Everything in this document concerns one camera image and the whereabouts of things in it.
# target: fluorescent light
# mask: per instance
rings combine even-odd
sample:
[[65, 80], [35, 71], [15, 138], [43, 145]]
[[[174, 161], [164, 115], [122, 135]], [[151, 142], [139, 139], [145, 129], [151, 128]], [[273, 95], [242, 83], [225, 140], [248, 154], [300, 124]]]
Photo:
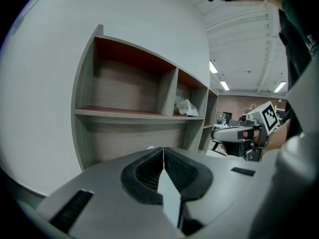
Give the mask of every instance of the fluorescent light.
[[218, 73], [216, 67], [214, 67], [213, 63], [211, 61], [209, 61], [209, 69], [210, 71], [215, 74], [215, 73]]
[[229, 87], [227, 86], [226, 82], [220, 82], [221, 85], [223, 85], [225, 90], [229, 90]]
[[277, 93], [285, 84], [286, 82], [281, 82], [274, 92]]

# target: brown wall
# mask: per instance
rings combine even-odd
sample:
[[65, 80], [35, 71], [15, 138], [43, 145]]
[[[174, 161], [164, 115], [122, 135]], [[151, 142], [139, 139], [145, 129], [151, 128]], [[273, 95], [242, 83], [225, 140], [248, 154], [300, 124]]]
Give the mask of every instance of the brown wall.
[[239, 117], [244, 114], [245, 109], [250, 108], [252, 104], [256, 104], [256, 106], [259, 106], [268, 101], [271, 101], [274, 107], [277, 106], [277, 108], [285, 109], [286, 100], [282, 100], [280, 103], [278, 102], [278, 100], [279, 99], [275, 98], [220, 95], [218, 97], [217, 111], [220, 113], [233, 113], [232, 119], [238, 120]]

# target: ceiling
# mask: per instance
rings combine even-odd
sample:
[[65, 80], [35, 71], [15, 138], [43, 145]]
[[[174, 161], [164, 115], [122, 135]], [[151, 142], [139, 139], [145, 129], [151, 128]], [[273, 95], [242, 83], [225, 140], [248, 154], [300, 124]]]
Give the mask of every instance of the ceiling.
[[[218, 70], [210, 86], [227, 95], [284, 98], [288, 84], [287, 58], [279, 33], [278, 9], [269, 4], [243, 6], [220, 0], [187, 0], [202, 15], [210, 60]], [[230, 91], [224, 91], [225, 81]]]

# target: white wall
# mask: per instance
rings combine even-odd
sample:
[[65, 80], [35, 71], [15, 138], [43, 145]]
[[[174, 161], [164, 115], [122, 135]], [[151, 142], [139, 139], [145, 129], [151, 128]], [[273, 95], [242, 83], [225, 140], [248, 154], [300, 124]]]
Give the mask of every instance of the white wall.
[[1, 50], [0, 154], [10, 177], [44, 195], [81, 172], [71, 94], [98, 24], [105, 35], [149, 49], [209, 86], [206, 31], [185, 0], [40, 0]]

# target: white plastic bag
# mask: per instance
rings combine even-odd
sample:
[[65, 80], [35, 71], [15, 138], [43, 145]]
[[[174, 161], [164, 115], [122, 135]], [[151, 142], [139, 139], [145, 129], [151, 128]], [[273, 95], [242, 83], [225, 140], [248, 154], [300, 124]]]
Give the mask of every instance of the white plastic bag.
[[180, 115], [198, 117], [197, 108], [195, 105], [191, 104], [188, 99], [185, 99], [177, 104], [177, 108]]

